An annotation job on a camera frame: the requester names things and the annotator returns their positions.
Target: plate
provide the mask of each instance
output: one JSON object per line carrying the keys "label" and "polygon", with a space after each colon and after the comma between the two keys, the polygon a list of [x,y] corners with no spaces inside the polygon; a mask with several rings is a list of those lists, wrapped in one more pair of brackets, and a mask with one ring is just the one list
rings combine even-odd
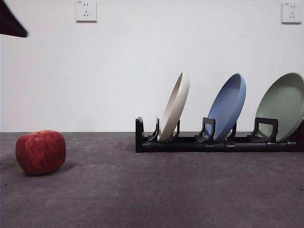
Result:
{"label": "plate", "polygon": [[188,92],[189,92],[189,79],[181,73],[173,88],[165,112],[162,116],[160,123],[160,131],[158,141],[160,143],[168,141],[177,123],[181,117],[182,110],[184,109]]}
{"label": "plate", "polygon": [[[304,117],[304,81],[297,73],[276,80],[263,96],[256,117],[278,119],[276,141],[284,142],[300,125]],[[261,124],[256,135],[268,137],[272,126]]]}
{"label": "plate", "polygon": [[[222,141],[233,128],[242,111],[246,97],[246,83],[241,74],[234,74],[223,85],[209,111],[208,118],[215,119],[215,142]],[[208,137],[211,126],[206,125],[204,136]]]}

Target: electrical outlet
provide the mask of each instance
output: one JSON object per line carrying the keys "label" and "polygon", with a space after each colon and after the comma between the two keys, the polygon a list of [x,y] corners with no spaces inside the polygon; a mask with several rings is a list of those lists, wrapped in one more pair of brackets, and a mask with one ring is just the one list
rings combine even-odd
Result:
{"label": "electrical outlet", "polygon": [[97,21],[96,0],[78,0],[76,2],[76,21]]}
{"label": "electrical outlet", "polygon": [[301,23],[303,5],[301,2],[282,3],[282,23]]}

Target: dark object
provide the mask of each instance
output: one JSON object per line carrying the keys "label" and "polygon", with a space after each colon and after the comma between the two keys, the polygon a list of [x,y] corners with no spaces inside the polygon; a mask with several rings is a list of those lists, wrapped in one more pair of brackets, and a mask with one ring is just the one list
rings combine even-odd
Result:
{"label": "dark object", "polygon": [[0,34],[27,37],[28,32],[11,13],[3,0],[0,0]]}
{"label": "dark object", "polygon": [[[211,125],[211,134],[204,137],[206,124]],[[272,126],[269,137],[257,136],[260,124]],[[144,136],[143,120],[141,117],[135,121],[135,151],[136,152],[303,152],[304,121],[295,133],[286,142],[277,143],[278,120],[269,118],[255,119],[253,132],[245,137],[236,137],[237,124],[232,129],[230,136],[221,142],[214,142],[215,119],[203,118],[203,127],[198,135],[179,137],[180,122],[177,125],[177,133],[166,143],[157,142],[159,134],[159,119],[156,129],[149,137]]]}

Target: green plate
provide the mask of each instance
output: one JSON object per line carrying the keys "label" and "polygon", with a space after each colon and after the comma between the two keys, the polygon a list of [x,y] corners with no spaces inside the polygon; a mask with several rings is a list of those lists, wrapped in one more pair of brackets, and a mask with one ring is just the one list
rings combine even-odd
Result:
{"label": "green plate", "polygon": [[[289,73],[276,80],[265,93],[256,117],[278,119],[278,143],[292,135],[304,117],[304,81],[297,73]],[[261,124],[257,135],[268,137],[270,125]]]}

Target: blue plate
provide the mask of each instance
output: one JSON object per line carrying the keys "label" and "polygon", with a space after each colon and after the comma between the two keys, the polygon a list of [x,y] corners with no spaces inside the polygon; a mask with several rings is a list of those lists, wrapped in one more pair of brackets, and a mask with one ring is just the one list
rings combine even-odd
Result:
{"label": "blue plate", "polygon": [[[215,119],[215,142],[223,140],[231,131],[242,111],[245,97],[245,80],[240,74],[235,74],[221,88],[208,114],[208,118]],[[208,137],[210,132],[211,126],[207,124],[204,136]]]}

